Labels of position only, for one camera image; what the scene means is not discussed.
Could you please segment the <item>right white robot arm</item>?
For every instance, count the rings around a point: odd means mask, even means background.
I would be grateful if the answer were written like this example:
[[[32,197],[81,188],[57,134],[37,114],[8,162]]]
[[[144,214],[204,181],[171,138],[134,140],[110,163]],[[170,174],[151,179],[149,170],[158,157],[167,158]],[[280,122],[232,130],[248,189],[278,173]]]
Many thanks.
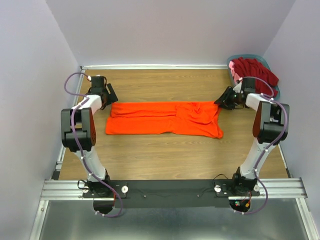
[[[227,196],[244,196],[256,192],[264,162],[276,145],[288,135],[290,107],[277,102],[274,97],[275,92],[266,81],[255,76],[245,76],[234,87],[228,86],[214,102],[225,110],[243,106],[255,111],[253,143],[245,161],[231,179],[214,184]]]

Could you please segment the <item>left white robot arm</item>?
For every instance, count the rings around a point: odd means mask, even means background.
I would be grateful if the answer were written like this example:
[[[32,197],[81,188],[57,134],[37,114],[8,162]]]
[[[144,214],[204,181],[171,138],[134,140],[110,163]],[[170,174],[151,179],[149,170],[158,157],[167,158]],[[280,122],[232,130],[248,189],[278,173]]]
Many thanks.
[[[110,176],[95,150],[97,133],[94,114],[117,102],[118,97],[105,76],[78,74],[85,76],[90,87],[86,94],[66,90],[70,95],[82,97],[82,100],[60,112],[62,145],[79,158],[86,172],[83,190],[101,198],[115,196],[116,191],[109,184]]]

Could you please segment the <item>orange t-shirt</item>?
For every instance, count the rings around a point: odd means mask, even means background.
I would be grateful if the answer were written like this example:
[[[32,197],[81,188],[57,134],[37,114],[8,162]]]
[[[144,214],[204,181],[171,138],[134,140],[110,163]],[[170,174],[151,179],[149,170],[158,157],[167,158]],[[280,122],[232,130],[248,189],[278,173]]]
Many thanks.
[[[120,102],[111,106],[107,135],[177,135],[221,139],[221,109],[212,101]]]

